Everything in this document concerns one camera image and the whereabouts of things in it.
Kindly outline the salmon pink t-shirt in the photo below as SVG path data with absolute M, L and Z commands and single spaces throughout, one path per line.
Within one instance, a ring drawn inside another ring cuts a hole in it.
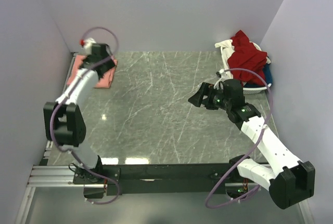
M 72 69 L 71 69 L 71 73 L 70 73 L 70 76 L 69 78 L 67 79 L 67 85 L 69 86 L 71 84 L 71 82 L 74 80 L 76 74 L 77 74 L 77 71 L 79 69 L 79 66 L 82 64 L 83 60 L 85 59 L 86 57 L 84 55 L 77 55 L 74 59 L 74 64 L 72 66 Z M 117 66 L 118 64 L 118 61 L 117 59 L 114 59 L 114 62 Z M 107 71 L 103 78 L 101 78 L 98 83 L 95 85 L 95 88 L 110 88 L 111 86 L 111 83 L 112 83 L 112 80 L 113 80 L 113 76 L 114 76 L 114 73 L 116 71 L 116 66 L 112 69 L 110 69 L 109 71 Z

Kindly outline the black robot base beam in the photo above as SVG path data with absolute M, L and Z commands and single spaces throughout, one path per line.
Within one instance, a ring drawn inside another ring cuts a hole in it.
M 75 170 L 73 184 L 86 186 L 88 198 L 140 193 L 210 192 L 231 167 L 229 163 L 215 164 L 142 164 L 104 165 L 102 175 L 110 178 L 88 179 L 86 171 Z

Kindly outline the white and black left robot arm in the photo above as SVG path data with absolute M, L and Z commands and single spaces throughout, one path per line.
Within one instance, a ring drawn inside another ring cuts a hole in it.
M 108 44 L 83 42 L 86 57 L 73 81 L 54 102 L 43 107 L 45 132 L 61 153 L 76 160 L 76 173 L 91 183 L 109 181 L 101 158 L 85 143 L 86 125 L 80 106 L 100 79 L 116 66 Z

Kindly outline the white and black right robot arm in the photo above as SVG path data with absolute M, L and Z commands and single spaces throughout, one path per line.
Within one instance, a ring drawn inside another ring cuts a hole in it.
M 271 131 L 268 120 L 261 116 L 255 106 L 246 103 L 240 81 L 228 79 L 220 82 L 218 87 L 203 82 L 188 102 L 198 108 L 204 106 L 207 110 L 225 110 L 228 119 L 254 143 L 254 148 L 259 149 L 269 163 L 269 167 L 265 167 L 255 162 L 249 156 L 251 151 L 248 151 L 232 163 L 208 198 L 228 176 L 235 182 L 243 178 L 255 182 L 269 192 L 273 202 L 281 209 L 314 195 L 314 165 L 294 155 Z

